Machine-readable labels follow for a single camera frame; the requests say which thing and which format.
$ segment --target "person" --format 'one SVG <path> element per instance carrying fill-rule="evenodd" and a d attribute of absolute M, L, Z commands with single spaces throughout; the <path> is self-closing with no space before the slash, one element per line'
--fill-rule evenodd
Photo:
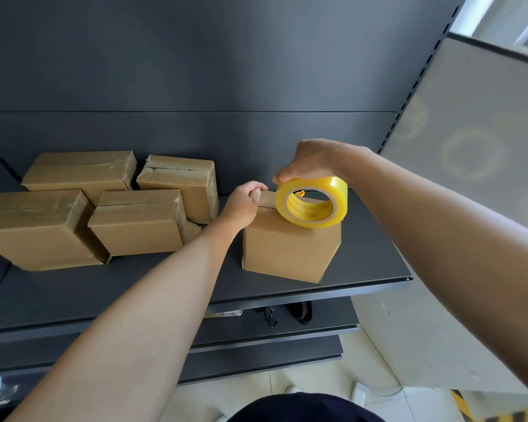
<path fill-rule="evenodd" d="M 528 387 L 528 229 L 367 148 L 325 139 L 300 142 L 273 181 L 329 176 L 352 186 L 429 290 Z M 8 422 L 158 421 L 227 248 L 266 189 L 248 182 L 232 192 L 217 220 L 74 341 Z M 381 421 L 304 393 L 264 397 L 230 419 L 248 420 Z"/>

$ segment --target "striped floor tape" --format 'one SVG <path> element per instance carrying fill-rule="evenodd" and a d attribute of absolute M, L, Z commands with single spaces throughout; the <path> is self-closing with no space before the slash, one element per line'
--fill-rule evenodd
<path fill-rule="evenodd" d="M 514 412 L 509 415 L 493 416 L 492 418 L 485 418 L 481 420 L 473 419 L 470 409 L 467 407 L 466 401 L 463 399 L 462 393 L 457 389 L 450 390 L 451 396 L 454 397 L 459 412 L 462 414 L 465 422 L 528 422 L 528 410 Z"/>

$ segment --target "human hand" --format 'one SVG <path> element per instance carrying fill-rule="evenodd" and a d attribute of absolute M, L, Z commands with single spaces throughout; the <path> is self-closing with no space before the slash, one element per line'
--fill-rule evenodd
<path fill-rule="evenodd" d="M 249 226 L 256 217 L 260 191 L 267 189 L 266 185 L 256 181 L 237 186 L 227 199 L 219 219 L 230 223 L 237 232 Z"/>
<path fill-rule="evenodd" d="M 281 184 L 293 178 L 337 176 L 337 155 L 342 154 L 347 146 L 350 145 L 328 139 L 305 139 L 298 143 L 293 161 L 280 169 L 272 181 Z"/>

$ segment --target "cardboard box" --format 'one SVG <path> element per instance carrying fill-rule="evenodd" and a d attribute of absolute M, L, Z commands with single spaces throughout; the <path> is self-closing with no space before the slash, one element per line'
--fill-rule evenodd
<path fill-rule="evenodd" d="M 110 255 L 88 228 L 82 191 L 0 194 L 0 254 L 22 269 L 101 265 Z"/>
<path fill-rule="evenodd" d="M 243 269 L 318 283 L 340 246 L 341 224 L 299 227 L 277 212 L 274 198 L 262 191 L 256 218 L 243 231 Z"/>
<path fill-rule="evenodd" d="M 88 226 L 112 256 L 176 251 L 202 230 L 180 190 L 104 192 Z"/>
<path fill-rule="evenodd" d="M 93 205 L 104 191 L 132 189 L 133 151 L 43 152 L 22 185 L 29 191 L 82 190 Z"/>
<path fill-rule="evenodd" d="M 209 160 L 149 155 L 137 177 L 141 190 L 180 190 L 186 216 L 195 223 L 217 219 L 215 164 Z"/>

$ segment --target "yellow tape roll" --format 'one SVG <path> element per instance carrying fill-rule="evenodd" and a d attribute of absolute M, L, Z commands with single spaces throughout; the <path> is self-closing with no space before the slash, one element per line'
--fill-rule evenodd
<path fill-rule="evenodd" d="M 320 191 L 328 201 L 309 203 L 299 197 L 299 190 Z M 348 185 L 337 177 L 321 179 L 291 179 L 276 191 L 276 210 L 289 222 L 305 228 L 325 228 L 334 225 L 348 211 Z"/>

